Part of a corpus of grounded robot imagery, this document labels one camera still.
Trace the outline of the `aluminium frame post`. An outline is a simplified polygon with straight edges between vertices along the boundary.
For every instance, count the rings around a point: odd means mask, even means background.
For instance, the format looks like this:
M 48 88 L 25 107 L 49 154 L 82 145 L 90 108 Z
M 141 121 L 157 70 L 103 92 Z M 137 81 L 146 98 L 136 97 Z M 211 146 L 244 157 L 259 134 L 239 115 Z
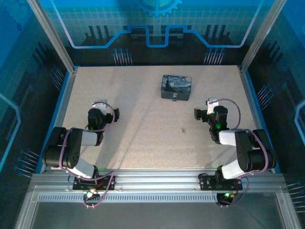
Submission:
M 52 25 L 51 20 L 49 19 L 45 9 L 41 5 L 40 1 L 39 0 L 26 0 L 26 1 L 31 7 L 32 11 L 34 12 L 40 25 L 44 29 L 46 35 L 51 41 L 53 47 L 55 48 L 55 51 L 62 60 L 67 71 L 69 73 L 74 73 L 75 71 L 74 64 L 68 52 L 66 51 L 60 37 L 58 36 L 58 33 L 56 32 L 54 26 Z
M 259 48 L 263 44 L 265 38 L 269 34 L 274 22 L 276 21 L 278 15 L 283 9 L 287 0 L 274 0 L 267 16 L 265 17 L 262 25 L 260 26 L 258 33 L 256 34 L 248 52 L 245 55 L 245 58 L 240 66 L 240 73 L 245 74 L 246 70 L 250 66 L 252 60 L 256 56 Z

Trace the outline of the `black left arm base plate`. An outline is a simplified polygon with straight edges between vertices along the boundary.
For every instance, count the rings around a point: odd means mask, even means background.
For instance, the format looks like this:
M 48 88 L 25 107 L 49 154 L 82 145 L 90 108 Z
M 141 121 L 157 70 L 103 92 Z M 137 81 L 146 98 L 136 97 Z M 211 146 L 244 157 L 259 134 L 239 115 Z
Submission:
M 105 191 L 108 183 L 110 182 L 109 190 L 113 191 L 115 188 L 115 176 L 113 176 L 111 181 L 110 178 L 111 176 L 106 176 L 103 179 L 99 179 L 97 181 L 87 181 L 80 178 L 75 178 L 72 189 L 76 191 L 87 191 L 93 188 L 98 191 Z

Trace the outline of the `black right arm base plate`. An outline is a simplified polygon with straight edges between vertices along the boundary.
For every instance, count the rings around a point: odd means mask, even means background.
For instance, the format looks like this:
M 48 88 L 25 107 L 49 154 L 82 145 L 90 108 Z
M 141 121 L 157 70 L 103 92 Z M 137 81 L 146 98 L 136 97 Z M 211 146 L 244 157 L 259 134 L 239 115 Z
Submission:
M 243 190 L 241 181 L 237 179 L 217 178 L 215 175 L 201 173 L 198 175 L 201 191 L 239 191 Z

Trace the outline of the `aluminium mounting rail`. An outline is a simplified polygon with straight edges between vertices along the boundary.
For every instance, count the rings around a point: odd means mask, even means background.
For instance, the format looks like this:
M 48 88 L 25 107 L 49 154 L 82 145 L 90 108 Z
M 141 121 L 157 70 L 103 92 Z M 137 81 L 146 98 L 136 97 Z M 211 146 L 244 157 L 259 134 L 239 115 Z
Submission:
M 122 193 L 189 193 L 200 192 L 198 175 L 215 174 L 215 169 L 116 169 L 115 192 Z M 71 192 L 74 178 L 59 170 L 47 170 L 32 176 L 30 188 Z M 249 193 L 286 193 L 284 176 L 273 172 L 249 175 L 242 180 Z

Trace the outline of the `starry night tin box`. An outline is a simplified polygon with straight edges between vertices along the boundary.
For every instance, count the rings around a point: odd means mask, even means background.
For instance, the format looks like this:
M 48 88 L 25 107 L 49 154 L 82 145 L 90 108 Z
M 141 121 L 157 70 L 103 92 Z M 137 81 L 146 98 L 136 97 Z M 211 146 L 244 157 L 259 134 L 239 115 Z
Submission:
M 192 90 L 192 78 L 188 76 L 163 75 L 161 98 L 173 100 L 173 94 L 178 94 L 177 101 L 188 101 Z

